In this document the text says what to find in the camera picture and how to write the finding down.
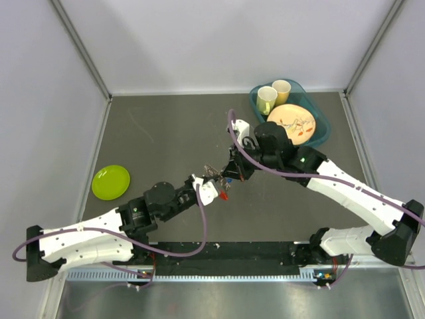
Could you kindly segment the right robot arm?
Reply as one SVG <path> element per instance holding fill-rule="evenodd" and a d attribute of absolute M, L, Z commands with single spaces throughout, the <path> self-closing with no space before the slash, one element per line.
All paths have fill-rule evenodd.
<path fill-rule="evenodd" d="M 318 230 L 309 240 L 314 261 L 325 263 L 338 255 L 371 255 L 393 266 L 406 265 L 424 225 L 421 203 L 403 203 L 375 191 L 319 151 L 294 146 L 275 123 L 257 126 L 254 139 L 243 120 L 229 120 L 227 130 L 233 145 L 224 174 L 234 170 L 235 177 L 245 181 L 256 170 L 266 171 L 330 198 L 367 223 L 365 227 Z"/>

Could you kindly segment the metal keyring cluster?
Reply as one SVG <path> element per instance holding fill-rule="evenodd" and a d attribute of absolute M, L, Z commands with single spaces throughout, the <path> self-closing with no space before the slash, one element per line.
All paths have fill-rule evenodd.
<path fill-rule="evenodd" d="M 213 178 L 222 177 L 221 172 L 209 164 L 204 165 L 204 171 L 207 177 L 213 177 Z"/>

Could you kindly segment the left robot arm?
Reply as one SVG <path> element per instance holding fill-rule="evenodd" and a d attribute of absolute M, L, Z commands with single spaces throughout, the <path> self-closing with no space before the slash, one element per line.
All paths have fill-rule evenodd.
<path fill-rule="evenodd" d="M 172 253 L 147 244 L 147 234 L 157 229 L 157 220 L 166 222 L 188 208 L 204 209 L 218 196 L 212 181 L 190 176 L 178 189 L 168 182 L 156 183 L 141 197 L 96 217 L 57 229 L 38 225 L 27 229 L 26 280 L 39 282 L 82 265 L 115 262 L 146 262 L 151 252 L 187 258 L 205 246 L 188 253 Z"/>

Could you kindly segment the red handled metal key holder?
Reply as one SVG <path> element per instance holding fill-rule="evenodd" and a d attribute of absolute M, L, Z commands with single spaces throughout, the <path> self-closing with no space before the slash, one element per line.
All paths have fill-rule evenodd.
<path fill-rule="evenodd" d="M 228 194 L 226 191 L 220 190 L 218 196 L 222 199 L 227 201 L 228 200 Z"/>

